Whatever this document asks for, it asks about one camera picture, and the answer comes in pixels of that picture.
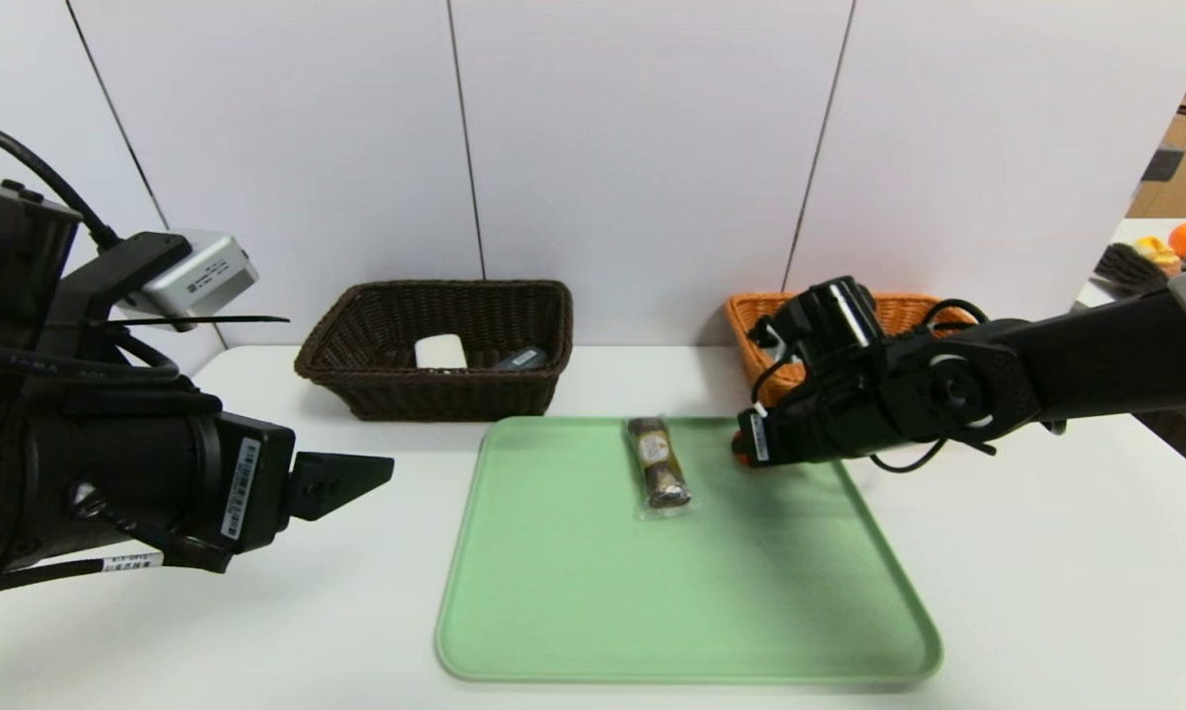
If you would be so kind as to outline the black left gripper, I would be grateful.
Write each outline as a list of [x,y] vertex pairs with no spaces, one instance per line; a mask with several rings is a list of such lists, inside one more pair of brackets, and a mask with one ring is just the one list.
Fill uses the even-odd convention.
[[270,544],[289,516],[323,520],[391,481],[393,458],[294,458],[294,444],[291,428],[231,412],[130,421],[106,435],[101,463],[71,479],[65,511],[147,545],[162,567],[223,574],[238,554]]

